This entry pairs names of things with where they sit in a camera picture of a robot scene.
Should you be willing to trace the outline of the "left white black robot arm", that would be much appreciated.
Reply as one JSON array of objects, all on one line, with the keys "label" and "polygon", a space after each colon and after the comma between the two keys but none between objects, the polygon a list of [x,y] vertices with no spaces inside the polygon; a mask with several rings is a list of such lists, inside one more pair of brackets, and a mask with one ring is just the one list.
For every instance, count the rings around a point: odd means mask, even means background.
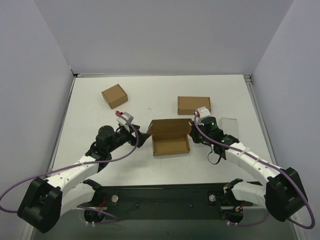
[{"label": "left white black robot arm", "polygon": [[100,204],[102,192],[86,185],[86,179],[113,162],[112,151],[125,143],[135,149],[140,148],[150,134],[139,129],[140,126],[131,123],[120,124],[116,130],[109,125],[102,126],[95,142],[79,161],[53,171],[45,179],[36,177],[31,181],[17,216],[41,233],[46,233],[69,210],[86,202],[92,206]]}]

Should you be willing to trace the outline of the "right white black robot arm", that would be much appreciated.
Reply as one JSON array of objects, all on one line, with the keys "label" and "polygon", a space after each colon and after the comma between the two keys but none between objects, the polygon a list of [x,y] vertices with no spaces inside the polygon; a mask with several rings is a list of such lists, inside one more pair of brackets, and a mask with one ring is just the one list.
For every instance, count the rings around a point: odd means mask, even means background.
[{"label": "right white black robot arm", "polygon": [[236,178],[223,187],[231,205],[248,202],[265,207],[278,221],[284,222],[308,203],[298,172],[269,163],[245,147],[237,138],[225,134],[215,117],[190,123],[194,143],[210,146],[219,159],[224,159],[250,174],[259,184]]}]

